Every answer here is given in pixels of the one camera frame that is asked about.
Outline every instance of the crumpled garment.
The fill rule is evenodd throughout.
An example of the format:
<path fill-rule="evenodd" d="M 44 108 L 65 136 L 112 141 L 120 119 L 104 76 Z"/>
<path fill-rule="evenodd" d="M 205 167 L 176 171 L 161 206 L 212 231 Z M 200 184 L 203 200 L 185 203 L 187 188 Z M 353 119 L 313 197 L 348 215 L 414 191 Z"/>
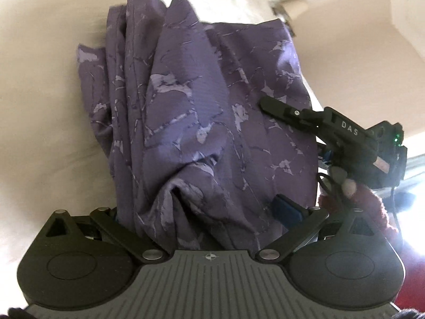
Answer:
<path fill-rule="evenodd" d="M 168 252 L 255 252 L 287 231 L 276 194 L 315 204 L 315 136 L 258 107 L 264 95 L 311 107 L 280 20 L 208 24 L 187 0 L 128 0 L 109 10 L 106 47 L 80 45 L 78 63 L 131 231 Z"/>

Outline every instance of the fabric fold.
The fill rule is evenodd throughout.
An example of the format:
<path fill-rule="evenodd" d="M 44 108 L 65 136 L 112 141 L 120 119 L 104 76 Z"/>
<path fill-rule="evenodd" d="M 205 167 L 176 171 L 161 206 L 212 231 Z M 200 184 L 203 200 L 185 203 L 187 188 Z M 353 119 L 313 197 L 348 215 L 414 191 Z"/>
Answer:
<path fill-rule="evenodd" d="M 78 52 L 128 229 L 169 252 L 255 252 L 286 232 L 269 210 L 277 193 L 315 204 L 315 136 L 257 105 L 270 95 L 310 107 L 279 20 L 208 24 L 188 0 L 128 0 L 109 11 L 105 49 Z"/>

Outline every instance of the gray ridged plate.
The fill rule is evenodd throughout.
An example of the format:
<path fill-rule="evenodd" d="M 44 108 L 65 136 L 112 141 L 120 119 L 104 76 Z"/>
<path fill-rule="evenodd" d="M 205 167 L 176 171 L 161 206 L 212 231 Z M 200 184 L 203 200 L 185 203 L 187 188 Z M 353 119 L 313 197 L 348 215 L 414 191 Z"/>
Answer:
<path fill-rule="evenodd" d="M 246 251 L 176 251 L 165 263 L 144 266 L 126 291 L 103 305 L 63 312 L 31 305 L 27 312 L 38 319 L 387 319 L 397 309 L 318 305 L 298 293 L 279 266 L 257 263 Z"/>

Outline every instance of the beige wall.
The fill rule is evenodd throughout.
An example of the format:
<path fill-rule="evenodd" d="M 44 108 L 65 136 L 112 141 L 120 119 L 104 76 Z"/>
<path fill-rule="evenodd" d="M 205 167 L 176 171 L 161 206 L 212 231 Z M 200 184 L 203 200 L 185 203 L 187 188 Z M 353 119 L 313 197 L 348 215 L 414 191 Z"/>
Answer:
<path fill-rule="evenodd" d="M 273 19 L 266 0 L 190 0 L 210 22 Z M 115 206 L 108 161 L 83 111 L 76 48 L 105 43 L 126 0 L 1 0 L 0 313 L 25 307 L 16 267 L 57 209 Z"/>
<path fill-rule="evenodd" d="M 425 63 L 391 25 L 389 0 L 308 3 L 294 42 L 320 103 L 365 128 L 386 119 L 407 136 L 425 131 Z"/>

